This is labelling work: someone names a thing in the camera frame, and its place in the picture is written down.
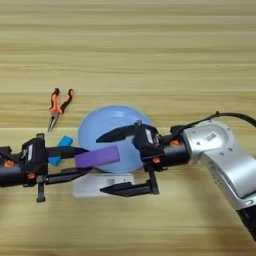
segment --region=light blue dome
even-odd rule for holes
[[[78,131],[79,145],[88,150],[116,145],[119,149],[120,162],[99,166],[98,169],[113,173],[135,171],[142,167],[142,162],[138,150],[132,144],[132,136],[112,143],[96,143],[96,139],[114,128],[134,124],[137,120],[152,125],[147,116],[127,106],[113,105],[97,109],[81,123]]]

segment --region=wooden table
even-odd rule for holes
[[[64,134],[77,144],[81,120],[108,104],[163,132],[216,110],[256,117],[255,15],[253,0],[1,0],[1,145],[19,151],[47,131],[55,87],[76,96],[47,146]],[[221,120],[256,155],[253,127]],[[204,167],[157,176],[159,196],[133,199],[77,200],[63,184],[36,204],[36,188],[1,189],[0,255],[256,255]]]

